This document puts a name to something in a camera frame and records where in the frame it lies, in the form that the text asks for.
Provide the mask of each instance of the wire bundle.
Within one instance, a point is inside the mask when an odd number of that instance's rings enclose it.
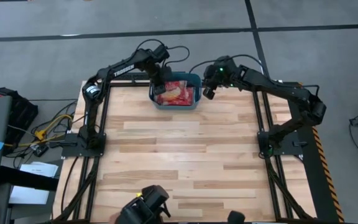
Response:
[[[55,100],[32,100],[32,101],[55,101]],[[47,142],[54,142],[54,139],[60,138],[70,129],[71,125],[80,119],[76,121],[73,121],[73,115],[74,113],[68,114],[70,108],[73,105],[76,105],[76,100],[67,104],[65,107],[63,107],[61,110],[59,110],[55,116],[49,121],[46,121],[44,123],[41,123],[34,128],[32,128],[31,131],[26,131],[21,128],[17,128],[11,125],[8,125],[10,128],[18,129],[20,131],[23,131],[29,135],[31,135],[33,140],[28,143],[18,144],[17,146],[14,146],[12,144],[5,144],[5,146],[11,146],[18,148],[24,148],[21,150],[14,151],[10,154],[5,155],[5,157],[8,158],[14,158],[13,160],[13,167],[15,169],[20,168],[20,165],[23,163],[26,163],[30,160],[32,157],[32,149],[31,146],[34,144],[46,144]]]

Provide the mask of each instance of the gray carpet floor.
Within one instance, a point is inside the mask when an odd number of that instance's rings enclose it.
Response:
[[[258,27],[358,24],[358,1],[353,0],[251,3]],[[0,2],[0,37],[230,27],[250,27],[243,0]],[[77,98],[82,80],[128,57],[147,38],[191,50],[187,61],[172,65],[178,71],[221,55],[257,56],[250,32],[0,42],[0,87],[32,99]],[[345,220],[358,223],[358,150],[347,127],[348,119],[358,115],[358,29],[264,32],[260,39],[272,78],[321,86],[320,97],[328,110],[318,127],[320,138]],[[184,55],[177,50],[172,59]],[[236,62],[257,68],[243,58]],[[202,74],[203,70],[200,67],[195,72]],[[34,124],[50,119],[67,103],[36,102],[40,114]],[[358,143],[358,128],[353,132]],[[60,150],[51,149],[37,160],[59,158]],[[48,216],[36,219],[43,221]]]

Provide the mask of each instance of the white paper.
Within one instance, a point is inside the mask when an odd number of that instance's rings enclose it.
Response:
[[[58,166],[43,162],[32,162],[31,164],[23,164],[20,167],[21,171],[46,177],[54,177],[57,169]],[[9,203],[45,205],[48,200],[48,195],[49,191],[47,190],[14,186]]]

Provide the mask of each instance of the yellow cable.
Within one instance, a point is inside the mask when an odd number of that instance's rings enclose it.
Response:
[[[37,136],[37,138],[40,141],[19,144],[17,147],[31,146],[32,144],[39,144],[39,143],[51,141],[53,139],[59,138],[61,136],[64,136],[65,134],[60,134],[60,135],[52,137],[52,138],[44,139],[44,137],[46,135],[46,132],[52,127],[53,124],[55,124],[61,118],[68,118],[68,119],[70,119],[71,122],[73,122],[73,118],[70,115],[62,114],[62,115],[56,117],[45,129],[35,132],[35,135]],[[12,144],[4,144],[4,146],[13,147]]]
[[[71,118],[71,116],[67,115],[67,114],[62,114],[58,117],[56,117],[45,129],[43,130],[40,130],[40,131],[36,131],[34,134],[35,136],[43,141],[45,140],[45,137],[47,135],[47,131],[59,120],[59,119],[62,119],[62,118],[68,118],[70,119],[71,122],[73,122],[73,118]]]
[[[32,144],[40,144],[40,143],[43,143],[43,142],[47,142],[47,141],[54,140],[54,139],[59,138],[59,137],[62,137],[62,136],[64,136],[64,135],[65,135],[65,134],[59,134],[58,136],[55,136],[55,137],[52,137],[52,138],[48,138],[48,139],[45,139],[45,140],[42,140],[42,141],[35,141],[35,142],[29,142],[29,143],[19,144],[17,147],[31,146]],[[12,144],[4,144],[4,146],[12,147],[13,145],[12,145]]]
[[[70,121],[73,121],[73,118],[71,118],[70,115],[62,114],[62,115],[58,116],[57,118],[55,118],[44,130],[49,130],[50,127],[52,127],[52,125],[55,124],[60,118],[68,118],[68,119],[70,119]]]

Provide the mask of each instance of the black metal bracket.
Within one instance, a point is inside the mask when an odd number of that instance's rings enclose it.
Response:
[[[269,133],[267,131],[258,131],[257,138],[261,155],[270,157],[273,154],[273,149],[269,145]]]
[[[77,133],[66,134],[64,142],[60,145],[63,147],[62,157],[99,157],[104,154],[104,147],[106,145],[106,133],[101,137],[99,147],[87,149],[83,138],[78,137]]]
[[[301,142],[296,131],[285,136],[281,142],[281,147],[274,149],[273,154],[275,156],[284,156],[284,155],[302,155],[302,146],[307,144],[307,142]]]

